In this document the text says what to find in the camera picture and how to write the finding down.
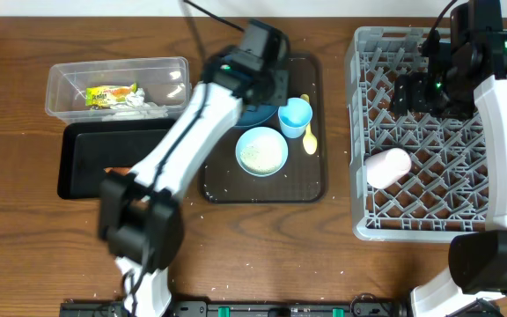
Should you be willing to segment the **orange carrot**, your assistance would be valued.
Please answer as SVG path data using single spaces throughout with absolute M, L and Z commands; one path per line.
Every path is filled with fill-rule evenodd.
M 105 168 L 106 173 L 117 173 L 120 175 L 126 175 L 130 172 L 130 167 L 107 167 Z

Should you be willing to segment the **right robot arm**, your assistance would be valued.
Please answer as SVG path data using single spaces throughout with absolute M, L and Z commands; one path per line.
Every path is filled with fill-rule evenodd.
M 485 229 L 451 242 L 447 268 L 414 288 L 408 316 L 455 316 L 507 297 L 507 31 L 498 0 L 450 2 L 449 41 L 431 28 L 420 46 L 424 73 L 400 75 L 391 111 L 444 119 L 481 117 L 488 164 Z

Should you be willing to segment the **light blue cup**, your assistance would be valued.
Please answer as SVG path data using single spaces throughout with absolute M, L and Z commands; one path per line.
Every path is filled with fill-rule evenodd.
M 301 98 L 289 98 L 277 111 L 282 133 L 291 139 L 302 136 L 312 119 L 312 107 Z

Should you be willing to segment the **green yellow snack wrapper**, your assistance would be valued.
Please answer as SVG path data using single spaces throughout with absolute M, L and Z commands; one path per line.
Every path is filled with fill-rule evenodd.
M 88 107 L 110 107 L 124 102 L 136 90 L 137 83 L 126 86 L 101 85 L 89 87 L 85 90 L 85 104 Z

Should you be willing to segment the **pink cup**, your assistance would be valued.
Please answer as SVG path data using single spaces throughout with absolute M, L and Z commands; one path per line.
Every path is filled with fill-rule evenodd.
M 370 156 L 364 165 L 367 183 L 373 188 L 385 189 L 409 173 L 412 160 L 406 151 L 392 148 Z

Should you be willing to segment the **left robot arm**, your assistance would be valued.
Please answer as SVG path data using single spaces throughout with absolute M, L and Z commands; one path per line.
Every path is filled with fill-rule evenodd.
M 167 269 L 184 238 L 180 201 L 247 107 L 285 104 L 289 52 L 285 33 L 250 20 L 239 45 L 204 60 L 187 108 L 159 144 L 127 173 L 109 172 L 101 182 L 98 236 L 122 273 L 130 316 L 161 316 L 169 307 Z

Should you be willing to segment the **light blue rice bowl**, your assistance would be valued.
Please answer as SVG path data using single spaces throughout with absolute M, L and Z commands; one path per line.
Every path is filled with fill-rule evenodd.
M 238 139 L 235 156 L 245 172 L 255 177 L 268 177 L 284 167 L 289 149 L 278 131 L 257 127 L 247 130 Z

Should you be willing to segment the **white napkin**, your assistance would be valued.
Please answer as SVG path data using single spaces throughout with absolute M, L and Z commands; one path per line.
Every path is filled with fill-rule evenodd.
M 145 102 L 145 92 L 143 88 L 138 88 L 135 92 L 130 92 L 126 99 L 121 103 L 116 103 L 109 108 L 114 110 L 102 118 L 103 122 L 142 120 L 167 118 L 167 110 L 153 102 Z

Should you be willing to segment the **dark blue plate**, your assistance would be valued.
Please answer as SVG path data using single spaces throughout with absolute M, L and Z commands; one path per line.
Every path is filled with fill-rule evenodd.
M 252 128 L 269 120 L 278 110 L 276 106 L 259 105 L 246 106 L 245 111 L 240 116 L 235 128 Z

